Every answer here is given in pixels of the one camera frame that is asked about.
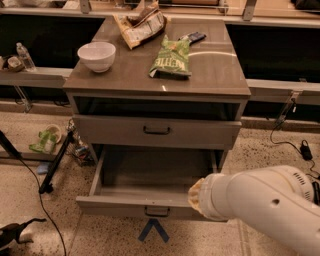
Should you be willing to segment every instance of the power cord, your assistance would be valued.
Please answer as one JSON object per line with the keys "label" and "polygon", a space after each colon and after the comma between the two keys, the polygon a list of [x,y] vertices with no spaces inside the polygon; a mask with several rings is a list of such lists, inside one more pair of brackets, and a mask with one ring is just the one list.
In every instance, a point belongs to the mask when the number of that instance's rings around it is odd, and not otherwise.
{"label": "power cord", "polygon": [[312,155],[311,155],[311,151],[309,149],[309,145],[308,145],[308,142],[306,140],[302,140],[301,142],[301,150],[299,150],[294,144],[292,144],[291,142],[289,141],[280,141],[280,142],[274,142],[273,139],[272,139],[272,135],[273,135],[273,132],[278,128],[280,127],[282,124],[284,123],[284,120],[282,122],[280,122],[279,124],[277,124],[272,132],[270,133],[270,141],[273,143],[273,144],[276,144],[276,145],[280,145],[280,144],[289,144],[291,145],[292,147],[294,147],[294,149],[303,157],[304,160],[306,161],[310,161],[312,163],[312,166],[309,168],[310,171],[314,172],[314,173],[317,173],[318,177],[315,177],[311,174],[307,174],[309,176],[311,176],[312,178],[316,179],[316,180],[320,180],[320,173],[313,170],[313,167],[315,166],[315,162],[312,160]]}
{"label": "power cord", "polygon": [[[34,174],[34,172],[31,170],[31,168],[21,159],[21,158],[18,158],[18,160],[31,172],[31,174],[34,176],[34,178],[36,179],[37,181],[37,184],[38,184],[38,188],[40,189],[40,183],[39,183],[39,180],[37,178],[37,176]],[[51,218],[51,216],[49,215],[49,213],[47,212],[47,210],[44,208],[44,205],[43,205],[43,201],[42,201],[42,197],[41,197],[41,194],[39,193],[39,198],[40,198],[40,204],[41,204],[41,208],[43,210],[43,212],[47,215],[47,217],[50,219],[51,223],[53,224],[53,226],[55,227],[55,229],[57,230],[59,236],[60,236],[60,240],[61,240],[61,243],[62,243],[62,246],[63,246],[63,251],[64,251],[64,256],[67,256],[67,250],[66,250],[66,246],[65,246],[65,243],[64,243],[64,240],[63,240],[63,237],[62,237],[62,234],[57,226],[57,224],[54,222],[54,220]]]}

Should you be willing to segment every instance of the open drawer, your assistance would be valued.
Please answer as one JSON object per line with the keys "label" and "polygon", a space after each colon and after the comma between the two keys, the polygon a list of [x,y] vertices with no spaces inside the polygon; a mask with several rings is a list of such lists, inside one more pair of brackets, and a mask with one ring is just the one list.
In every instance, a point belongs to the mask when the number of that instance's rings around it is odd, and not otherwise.
{"label": "open drawer", "polygon": [[188,203],[189,188],[216,168],[209,150],[104,146],[86,214],[205,220]]}

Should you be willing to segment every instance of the snack bag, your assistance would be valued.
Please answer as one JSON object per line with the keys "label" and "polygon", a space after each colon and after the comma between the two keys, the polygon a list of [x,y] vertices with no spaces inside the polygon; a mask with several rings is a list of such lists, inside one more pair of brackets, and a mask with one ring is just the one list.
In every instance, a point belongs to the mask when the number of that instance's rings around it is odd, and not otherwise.
{"label": "snack bag", "polygon": [[167,19],[159,10],[158,2],[147,6],[138,17],[113,16],[122,37],[132,50],[146,41],[160,35],[167,24]]}
{"label": "snack bag", "polygon": [[159,74],[187,78],[189,72],[189,40],[169,41],[165,35],[157,58],[149,71],[151,77]]}

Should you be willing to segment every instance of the green snack bag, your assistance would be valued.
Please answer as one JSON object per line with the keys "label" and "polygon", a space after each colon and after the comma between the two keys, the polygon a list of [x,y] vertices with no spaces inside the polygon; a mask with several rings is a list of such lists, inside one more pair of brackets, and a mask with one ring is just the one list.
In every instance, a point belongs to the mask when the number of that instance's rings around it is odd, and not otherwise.
{"label": "green snack bag", "polygon": [[171,75],[172,77],[191,76],[189,68],[189,41],[169,41],[165,35],[161,42],[161,49],[149,71],[151,77]]}

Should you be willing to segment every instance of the closed drawer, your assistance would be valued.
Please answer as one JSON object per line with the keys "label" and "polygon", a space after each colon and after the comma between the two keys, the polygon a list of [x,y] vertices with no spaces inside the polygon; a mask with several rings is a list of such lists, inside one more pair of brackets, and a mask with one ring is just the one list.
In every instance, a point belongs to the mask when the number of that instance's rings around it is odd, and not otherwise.
{"label": "closed drawer", "polygon": [[93,144],[232,149],[241,122],[75,115],[84,141]]}

